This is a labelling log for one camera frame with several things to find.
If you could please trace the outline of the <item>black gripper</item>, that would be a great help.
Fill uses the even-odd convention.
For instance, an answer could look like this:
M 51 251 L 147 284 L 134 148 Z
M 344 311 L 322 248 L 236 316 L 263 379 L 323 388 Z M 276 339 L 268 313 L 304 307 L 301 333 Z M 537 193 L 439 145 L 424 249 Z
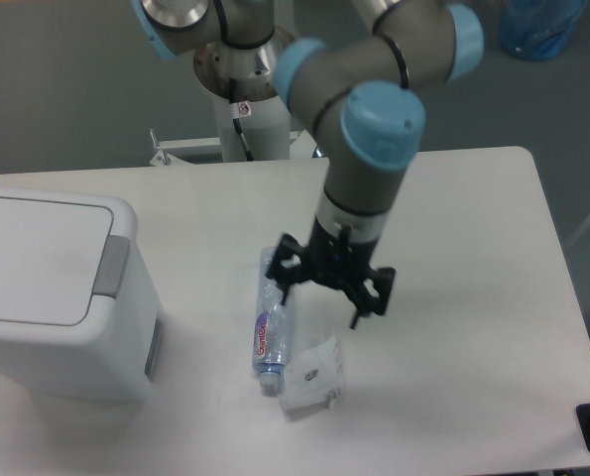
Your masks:
M 349 328 L 355 329 L 361 318 L 372 313 L 384 315 L 388 308 L 396 269 L 371 268 L 370 261 L 377 240 L 352 243 L 331 235 L 314 219 L 305 247 L 291 234 L 285 233 L 275 249 L 267 277 L 282 292 L 280 303 L 288 301 L 293 286 L 308 281 L 308 268 L 322 286 L 345 291 L 355 306 Z

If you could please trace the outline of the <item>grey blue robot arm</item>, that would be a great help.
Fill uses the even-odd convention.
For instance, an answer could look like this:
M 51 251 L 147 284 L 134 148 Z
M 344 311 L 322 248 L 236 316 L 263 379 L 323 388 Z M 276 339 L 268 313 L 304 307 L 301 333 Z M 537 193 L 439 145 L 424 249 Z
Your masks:
M 280 290 L 315 282 L 363 318 L 386 312 L 395 270 L 370 264 L 425 126 L 419 89 L 473 70 L 484 52 L 474 11 L 446 1 L 358 1 L 367 39 L 333 51 L 289 44 L 271 1 L 136 1 L 164 58 L 209 53 L 195 70 L 232 101 L 279 97 L 328 157 L 309 240 L 283 235 L 267 270 Z

